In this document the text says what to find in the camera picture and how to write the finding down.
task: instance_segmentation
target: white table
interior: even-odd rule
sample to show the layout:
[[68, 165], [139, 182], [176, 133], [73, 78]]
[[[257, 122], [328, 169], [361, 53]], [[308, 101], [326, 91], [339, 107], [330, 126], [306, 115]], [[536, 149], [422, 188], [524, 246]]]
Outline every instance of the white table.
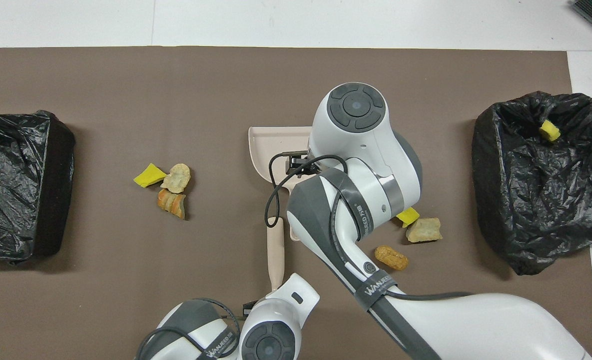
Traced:
[[0, 0], [0, 48], [150, 45], [568, 51], [592, 96], [592, 26], [565, 0]]

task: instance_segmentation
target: bread piece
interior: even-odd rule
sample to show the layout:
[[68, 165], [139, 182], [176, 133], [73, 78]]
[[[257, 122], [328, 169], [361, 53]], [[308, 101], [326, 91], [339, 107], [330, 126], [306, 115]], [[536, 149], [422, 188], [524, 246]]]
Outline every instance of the bread piece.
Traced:
[[431, 242], [442, 239], [439, 218], [420, 218], [407, 230], [407, 239], [412, 243]]
[[391, 246], [381, 245], [374, 251], [376, 259], [383, 262], [392, 269], [404, 270], [409, 265], [409, 259], [398, 251], [395, 251]]
[[184, 220], [184, 204], [182, 201], [184, 201], [185, 196], [185, 194], [172, 193], [167, 189], [162, 189], [158, 193], [158, 207]]
[[191, 179], [191, 172], [189, 167], [185, 164], [175, 164], [169, 171], [169, 175], [165, 176], [163, 184], [160, 185], [163, 189], [179, 194], [184, 191], [184, 188]]

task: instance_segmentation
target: garbage bin lined with black bag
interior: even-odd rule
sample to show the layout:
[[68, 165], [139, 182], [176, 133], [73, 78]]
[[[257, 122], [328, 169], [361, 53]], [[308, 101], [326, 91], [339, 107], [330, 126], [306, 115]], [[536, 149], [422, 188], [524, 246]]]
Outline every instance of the garbage bin lined with black bag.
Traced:
[[516, 274], [592, 244], [589, 96], [538, 91], [492, 105], [476, 120], [472, 167], [483, 237]]
[[60, 249], [74, 173], [74, 134], [54, 114], [0, 114], [0, 260]]

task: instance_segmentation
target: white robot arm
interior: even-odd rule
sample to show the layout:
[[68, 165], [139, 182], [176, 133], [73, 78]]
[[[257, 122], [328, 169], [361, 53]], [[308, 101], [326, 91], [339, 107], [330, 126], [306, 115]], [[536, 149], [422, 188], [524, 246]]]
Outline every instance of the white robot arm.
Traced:
[[287, 218], [302, 243], [415, 360], [588, 360], [542, 307], [509, 294], [401, 291], [355, 244], [414, 205], [422, 168], [389, 123], [380, 92], [359, 82], [330, 91], [316, 111], [309, 157], [327, 168], [296, 185]]
[[[172, 309], [142, 342], [134, 360], [295, 360], [301, 329], [320, 296], [297, 273], [255, 303], [242, 330], [218, 301], [198, 298]], [[227, 326], [213, 305], [225, 309]]]

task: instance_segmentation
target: yellow sponge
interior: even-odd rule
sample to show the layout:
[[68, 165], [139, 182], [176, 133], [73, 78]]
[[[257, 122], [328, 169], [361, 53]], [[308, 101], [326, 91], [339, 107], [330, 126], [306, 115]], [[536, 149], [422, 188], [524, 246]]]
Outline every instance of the yellow sponge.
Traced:
[[145, 188], [149, 185], [153, 185], [157, 182], [160, 182], [164, 179], [166, 173], [163, 173], [162, 170], [157, 168], [154, 164], [149, 164], [145, 171], [141, 172], [140, 175], [134, 177], [134, 182], [140, 185], [141, 187]]
[[556, 141], [560, 137], [560, 129], [558, 129], [551, 121], [545, 120], [540, 127], [540, 134], [550, 142]]
[[420, 214], [418, 214], [413, 207], [410, 207], [400, 214], [397, 214], [396, 217], [403, 222], [403, 228], [406, 228], [416, 221], [420, 217]]

